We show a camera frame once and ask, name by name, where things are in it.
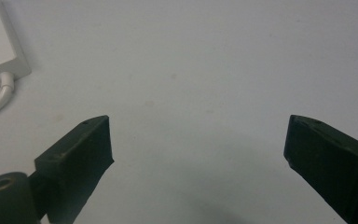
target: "screw hole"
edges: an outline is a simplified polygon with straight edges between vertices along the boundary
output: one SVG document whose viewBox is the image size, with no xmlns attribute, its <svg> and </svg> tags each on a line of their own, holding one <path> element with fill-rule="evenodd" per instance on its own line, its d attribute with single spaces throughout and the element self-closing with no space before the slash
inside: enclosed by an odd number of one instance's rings
<svg viewBox="0 0 358 224">
<path fill-rule="evenodd" d="M 0 179 L 0 190 L 7 189 L 14 183 L 15 179 L 13 177 L 5 177 Z"/>
</svg>

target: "white cable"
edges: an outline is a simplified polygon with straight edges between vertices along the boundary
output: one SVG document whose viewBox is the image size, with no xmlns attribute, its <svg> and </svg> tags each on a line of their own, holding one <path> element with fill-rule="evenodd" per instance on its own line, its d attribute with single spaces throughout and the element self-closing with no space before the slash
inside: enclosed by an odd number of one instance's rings
<svg viewBox="0 0 358 224">
<path fill-rule="evenodd" d="M 14 91 L 14 76 L 9 72 L 0 74 L 1 92 L 0 92 L 0 109 L 10 100 Z"/>
</svg>

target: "black plastic part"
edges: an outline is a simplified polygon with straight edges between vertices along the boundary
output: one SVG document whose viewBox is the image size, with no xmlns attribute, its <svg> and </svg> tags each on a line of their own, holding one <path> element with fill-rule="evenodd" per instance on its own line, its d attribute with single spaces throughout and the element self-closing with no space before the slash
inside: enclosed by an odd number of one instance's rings
<svg viewBox="0 0 358 224">
<path fill-rule="evenodd" d="M 316 119 L 291 116 L 284 157 L 330 206 L 358 224 L 358 141 Z"/>
<path fill-rule="evenodd" d="M 35 159 L 31 183 L 38 215 L 47 212 L 52 223 L 73 223 L 113 162 L 109 118 L 88 119 L 77 125 Z"/>
<path fill-rule="evenodd" d="M 37 220 L 27 175 L 0 175 L 0 224 L 35 224 Z"/>
</svg>

